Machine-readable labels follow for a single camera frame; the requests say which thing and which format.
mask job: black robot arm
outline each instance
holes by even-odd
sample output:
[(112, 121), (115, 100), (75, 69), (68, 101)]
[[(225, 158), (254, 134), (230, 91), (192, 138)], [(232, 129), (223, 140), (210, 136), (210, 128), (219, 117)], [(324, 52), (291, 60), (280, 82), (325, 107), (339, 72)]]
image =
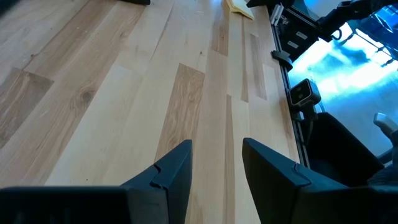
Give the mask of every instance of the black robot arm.
[[(380, 10), (384, 6), (397, 3), (398, 0), (352, 0), (342, 1), (338, 7), (332, 10), (327, 16), (313, 21), (317, 27), (316, 33), (319, 37), (330, 37), (334, 31), (338, 30), (345, 22), (352, 19), (364, 19), (373, 12)], [(294, 0), (250, 0), (248, 7), (266, 5), (273, 9), (276, 4), (282, 3), (285, 8), (293, 5)]]
[(352, 19), (364, 19), (384, 6), (397, 3), (398, 0), (352, 0), (343, 1), (327, 16), (318, 20), (323, 35), (329, 36), (345, 22)]

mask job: yellow paper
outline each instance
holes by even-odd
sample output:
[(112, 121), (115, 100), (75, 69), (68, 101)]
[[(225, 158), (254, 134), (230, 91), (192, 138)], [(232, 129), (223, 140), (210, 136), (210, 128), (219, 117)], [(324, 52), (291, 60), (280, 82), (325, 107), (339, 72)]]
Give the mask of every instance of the yellow paper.
[(244, 16), (254, 20), (253, 13), (246, 6), (246, 2), (244, 0), (226, 0), (226, 3), (231, 12), (240, 12)]

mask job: wood grain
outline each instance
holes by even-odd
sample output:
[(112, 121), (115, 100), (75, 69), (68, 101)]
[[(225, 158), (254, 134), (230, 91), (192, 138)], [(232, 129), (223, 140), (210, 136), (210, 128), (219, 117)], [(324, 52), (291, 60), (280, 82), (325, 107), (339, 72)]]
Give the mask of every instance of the wood grain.
[(205, 74), (180, 64), (160, 135), (155, 161), (186, 139), (195, 140)]
[(53, 41), (32, 57), (24, 70), (56, 80), (60, 74), (57, 72), (77, 54), (115, 3), (113, 0), (90, 0)]
[(259, 41), (255, 35), (250, 35), (251, 39), (251, 53), (252, 53), (252, 69), (254, 84), (256, 86), (256, 95), (260, 98), (267, 99), (267, 92), (265, 87), (264, 72), (262, 70), (261, 56), (259, 55)]
[(193, 177), (186, 222), (222, 223), (228, 59), (209, 50), (196, 141)]
[(218, 4), (211, 33), (211, 49), (228, 56), (229, 9), (224, 1)]
[(180, 63), (205, 73), (216, 9), (209, 1), (197, 1), (195, 6), (194, 10), (183, 15), (187, 20), (187, 26), (182, 34), (185, 40), (180, 53)]
[(140, 75), (145, 75), (159, 40), (170, 22), (175, 0), (152, 0), (146, 7), (133, 32), (124, 43), (116, 63)]
[(126, 125), (103, 179), (120, 184), (152, 165), (159, 144), (167, 107), (178, 69), (178, 51), (183, 43), (181, 17), (186, 2), (176, 0), (162, 38), (144, 75)]
[(118, 2), (95, 35), (59, 71), (62, 79), (52, 85), (3, 147), (2, 185), (45, 182), (143, 9)]
[(42, 99), (53, 81), (14, 68), (0, 85), (0, 150)]
[(229, 15), (228, 94), (240, 98), (243, 90), (242, 18), (237, 13)]
[(235, 223), (235, 161), (232, 97), (226, 97), (224, 223)]
[(268, 12), (252, 11), (21, 0), (0, 18), (0, 186), (120, 185), (190, 138), (186, 222), (259, 223), (243, 138), (298, 155)]
[(112, 66), (46, 185), (101, 184), (141, 80), (137, 73)]
[(234, 165), (234, 219), (235, 223), (260, 223), (249, 184), (246, 180), (242, 158), (243, 139), (250, 136), (249, 104), (231, 97)]
[(244, 21), (247, 18), (242, 17), (242, 94), (241, 100), (248, 102), (249, 101), (249, 90), (248, 90), (248, 70), (246, 68), (246, 35), (245, 35), (245, 28), (244, 28)]
[(0, 20), (0, 83), (24, 68), (88, 0), (22, 0)]

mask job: wooden tabletop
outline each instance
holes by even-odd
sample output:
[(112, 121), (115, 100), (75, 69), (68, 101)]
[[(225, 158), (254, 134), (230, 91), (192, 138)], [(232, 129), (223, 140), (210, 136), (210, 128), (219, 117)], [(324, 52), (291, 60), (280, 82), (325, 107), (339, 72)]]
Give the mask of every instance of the wooden tabletop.
[(22, 0), (0, 18), (0, 186), (119, 185), (193, 140), (187, 223), (258, 223), (241, 146), (299, 161), (265, 7)]

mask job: black bracket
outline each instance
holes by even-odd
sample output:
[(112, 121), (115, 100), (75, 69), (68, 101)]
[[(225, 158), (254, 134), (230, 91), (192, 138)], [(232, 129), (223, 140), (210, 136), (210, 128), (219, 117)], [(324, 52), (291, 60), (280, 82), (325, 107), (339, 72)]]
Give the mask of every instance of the black bracket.
[(285, 67), (288, 72), (293, 68), (293, 65), (292, 65), (293, 62), (289, 58), (288, 53), (273, 50), (271, 52), (271, 55), (272, 55), (272, 58), (278, 60), (280, 65)]

